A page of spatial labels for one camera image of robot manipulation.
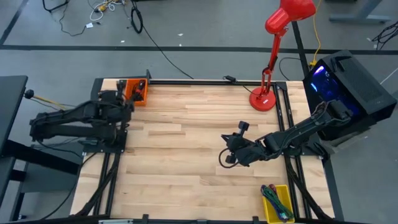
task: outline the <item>orange container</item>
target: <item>orange container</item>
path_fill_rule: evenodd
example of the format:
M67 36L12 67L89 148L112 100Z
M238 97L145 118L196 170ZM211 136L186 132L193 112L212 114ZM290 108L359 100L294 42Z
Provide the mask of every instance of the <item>orange container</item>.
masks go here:
M138 83L141 80L145 80L144 91L142 91L142 93L141 93L141 95L142 95L144 100L135 101L134 102L135 106L145 106L147 104L148 79L146 79L146 78L130 78L130 79L127 79L126 92L124 94L126 95L128 100L130 100L130 98L132 96L132 91L138 86Z

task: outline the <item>black clamp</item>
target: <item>black clamp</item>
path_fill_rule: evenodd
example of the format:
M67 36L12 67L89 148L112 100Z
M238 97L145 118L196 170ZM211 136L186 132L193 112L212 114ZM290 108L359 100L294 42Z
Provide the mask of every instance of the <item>black clamp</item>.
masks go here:
M116 88L119 90L124 90L127 86L127 80L119 80L118 82L116 82Z
M260 224L259 217L253 217L253 224Z
M287 90L287 85L286 82L276 82L277 87L283 89L283 90Z
M236 78L235 78L235 77L232 77L232 76L230 76L230 75L224 76L223 79L224 79L224 80L230 81L232 84L235 84L235 83L237 82L237 81L236 81Z
M149 215L148 214L143 214L142 215L142 224L148 224L148 219L149 219Z

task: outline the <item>wooden table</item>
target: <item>wooden table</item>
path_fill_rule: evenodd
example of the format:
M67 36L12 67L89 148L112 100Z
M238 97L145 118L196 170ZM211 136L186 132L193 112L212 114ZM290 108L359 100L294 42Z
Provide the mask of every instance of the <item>wooden table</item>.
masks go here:
M102 90L115 89L115 81L105 79ZM287 88L298 123L310 116L305 91L302 82L287 82ZM218 154L225 148L220 135L238 131L239 121L250 124L248 139L279 131L276 108L254 110L249 92L241 86L150 85L148 94L147 105L137 107L129 123L111 218L141 218L147 213L151 219L252 220L258 216L265 220L260 186L287 184L284 158L224 169ZM288 128L281 94L280 98ZM98 154L82 168L71 213L79 211L97 188L102 163L103 155ZM302 156L302 166L308 191L325 213L334 216L321 160ZM297 188L296 192L303 217Z

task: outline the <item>gray floor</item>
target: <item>gray floor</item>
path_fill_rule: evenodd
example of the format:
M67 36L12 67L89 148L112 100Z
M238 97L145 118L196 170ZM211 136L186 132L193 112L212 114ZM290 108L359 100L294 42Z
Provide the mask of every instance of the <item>gray floor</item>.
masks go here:
M0 32L4 31L22 0L0 0ZM51 7L63 0L46 1ZM317 14L317 28L322 49L373 50L373 38L383 25L365 26L334 24L328 16L335 12L353 12L357 4L322 2ZM151 36L160 46L184 47L272 47L272 36L264 29L267 17L279 5L273 0L164 0L141 1L139 8ZM90 22L91 9L86 1L72 0L63 20L64 29L81 31ZM398 19L398 2L384 0L374 14ZM16 22L6 45L92 45L92 46L153 46L144 33L137 35L126 29L129 21L122 7L106 11L100 26L87 29L83 35L70 37L60 32L58 20L62 10L52 15L42 9L41 1L29 0ZM299 23L306 49L317 47L312 20ZM296 49L292 29L282 40L282 48ZM392 39L384 50L398 50L398 38ZM182 70L195 78L220 79L232 75L238 79L257 80L269 59L269 53L256 52L166 52ZM299 57L298 54L280 54ZM313 55L307 55L308 61ZM381 81L398 66L398 55L357 55L358 60ZM154 78L185 78L159 52L140 51L23 51L0 50L0 75L27 75L28 88L36 94L68 104L78 104L89 98L93 80L97 77L143 75L148 68ZM291 80L301 80L303 72L299 61L285 60L284 73ZM275 80L284 80L278 70ZM397 91L398 74L391 76L384 87ZM37 103L23 100L12 129L11 139L31 144L29 120L39 111L48 111ZM394 223L394 208L398 196L398 153L394 128L398 124L395 113L364 133L349 149L332 155L336 182L346 220L368 223ZM38 219L51 212L67 195L67 191L29 193L22 213L29 219ZM11 204L12 190L7 192L4 204ZM72 198L53 217L68 215ZM2 206L0 222L7 220Z

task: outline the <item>yellow container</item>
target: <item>yellow container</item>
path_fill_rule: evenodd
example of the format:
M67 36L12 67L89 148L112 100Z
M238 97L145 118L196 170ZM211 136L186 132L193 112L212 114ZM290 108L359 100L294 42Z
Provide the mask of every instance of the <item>yellow container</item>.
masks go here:
M282 204L285 205L285 207L288 208L290 211L293 211L292 201L290 200L290 194L287 185L276 185L275 187L280 202L282 202ZM264 211L266 213L267 223L283 223L281 220L279 220L274 207L264 196L262 196L262 203L264 204ZM294 218L287 220L286 223L294 223Z

